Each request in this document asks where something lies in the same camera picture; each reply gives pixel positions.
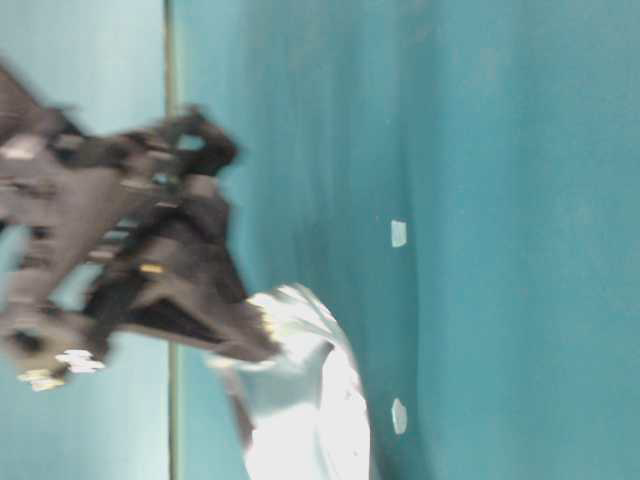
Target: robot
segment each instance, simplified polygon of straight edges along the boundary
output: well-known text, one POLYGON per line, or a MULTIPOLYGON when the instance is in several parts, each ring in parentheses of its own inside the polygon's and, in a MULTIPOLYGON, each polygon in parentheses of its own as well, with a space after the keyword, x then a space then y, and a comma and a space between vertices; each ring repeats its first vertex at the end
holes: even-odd
POLYGON ((146 129, 84 133, 0 64, 1 228, 30 231, 9 274, 0 347, 36 391, 104 367, 130 330, 260 362, 278 352, 226 247, 230 207, 215 177, 237 154, 193 108, 146 129), (82 311, 51 294, 99 264, 82 311))

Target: teal backdrop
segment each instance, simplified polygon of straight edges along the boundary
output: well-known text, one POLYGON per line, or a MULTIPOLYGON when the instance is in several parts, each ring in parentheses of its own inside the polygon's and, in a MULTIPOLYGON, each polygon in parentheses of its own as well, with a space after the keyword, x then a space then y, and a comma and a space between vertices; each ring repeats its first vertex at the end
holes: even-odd
MULTIPOLYGON (((172 3, 177 99, 244 147, 244 276, 342 322, 382 477, 637 478, 640 6, 172 3)), ((181 478, 243 478, 201 355, 180 372, 181 478)))
MULTIPOLYGON (((163 11, 156 0, 4 0, 0 56, 40 97, 75 107, 87 130, 112 133, 164 115, 163 11)), ((0 239, 0 270, 20 256, 24 232, 0 239)), ((82 269, 57 292, 79 308, 82 269)), ((6 292, 2 275, 0 290, 6 292)), ((122 335, 109 368, 34 394, 0 359, 0 479, 169 478, 164 342, 122 335)))

